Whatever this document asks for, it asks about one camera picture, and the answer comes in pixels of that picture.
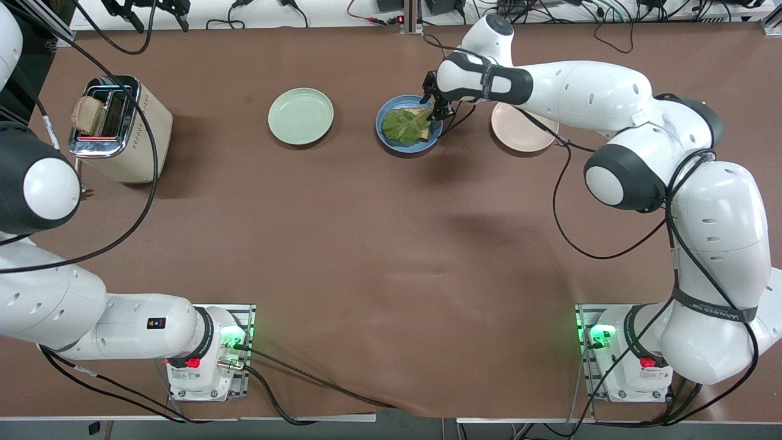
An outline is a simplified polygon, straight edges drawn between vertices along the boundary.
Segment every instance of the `white plate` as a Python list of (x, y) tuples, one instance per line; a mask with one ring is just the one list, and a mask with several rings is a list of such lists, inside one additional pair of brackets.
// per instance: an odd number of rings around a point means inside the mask
[[(554, 133), (559, 133), (559, 124), (545, 117), (533, 115)], [(516, 151), (531, 153), (546, 148), (554, 136), (536, 127), (522, 112), (506, 103), (498, 103), (491, 113), (491, 128), (497, 138)]]

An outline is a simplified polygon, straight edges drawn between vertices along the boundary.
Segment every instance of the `blue plate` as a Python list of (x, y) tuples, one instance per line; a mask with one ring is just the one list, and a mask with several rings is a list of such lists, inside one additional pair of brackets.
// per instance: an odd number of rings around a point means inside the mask
[(385, 143), (391, 150), (398, 151), (400, 153), (420, 153), (421, 151), (428, 150), (437, 142), (437, 138), (440, 133), (443, 132), (442, 121), (432, 121), (429, 126), (429, 140), (417, 140), (413, 143), (401, 143), (399, 141), (386, 138), (386, 134), (383, 133), (383, 118), (386, 114), (394, 109), (409, 109), (415, 107), (421, 107), (425, 105), (432, 105), (431, 103), (420, 104), (421, 96), (416, 95), (402, 95), (392, 98), (389, 102), (383, 104), (378, 112), (378, 117), (375, 119), (375, 130), (378, 133), (380, 140)]

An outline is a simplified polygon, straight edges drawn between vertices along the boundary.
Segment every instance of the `gray floor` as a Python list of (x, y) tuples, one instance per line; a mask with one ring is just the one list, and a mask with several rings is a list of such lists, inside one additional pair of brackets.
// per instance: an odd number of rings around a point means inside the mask
[[(454, 419), (443, 421), (413, 417), (398, 410), (383, 410), (375, 423), (321, 422), (307, 427), (293, 427), (277, 421), (214, 422), (205, 425), (179, 425), (167, 421), (116, 422), (112, 440), (165, 438), (166, 440), (459, 440)], [(88, 422), (0, 422), (0, 438), (8, 440), (41, 440), (66, 438), (96, 440), (88, 434)], [(560, 432), (567, 425), (554, 425)], [(511, 440), (510, 424), (466, 424), (468, 440)], [(542, 426), (535, 426), (530, 438), (557, 438)], [(772, 440), (782, 438), (782, 425), (679, 424), (673, 427), (627, 429), (585, 425), (575, 440)]]

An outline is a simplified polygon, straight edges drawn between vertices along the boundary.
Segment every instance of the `green plate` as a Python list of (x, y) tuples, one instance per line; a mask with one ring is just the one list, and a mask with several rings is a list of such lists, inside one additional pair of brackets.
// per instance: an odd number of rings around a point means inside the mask
[(291, 145), (315, 142), (334, 121), (334, 106), (314, 88), (294, 88), (280, 95), (269, 109), (269, 128)]

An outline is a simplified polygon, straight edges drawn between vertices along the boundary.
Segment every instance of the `white joint cap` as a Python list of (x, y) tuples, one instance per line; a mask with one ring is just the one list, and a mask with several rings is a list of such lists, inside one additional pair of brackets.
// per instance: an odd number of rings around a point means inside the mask
[(604, 204), (615, 206), (625, 197), (622, 183), (614, 173), (603, 167), (592, 167), (584, 175), (586, 187), (595, 198)]
[(76, 208), (81, 185), (64, 160), (47, 157), (35, 162), (24, 176), (24, 201), (41, 218), (59, 220)]

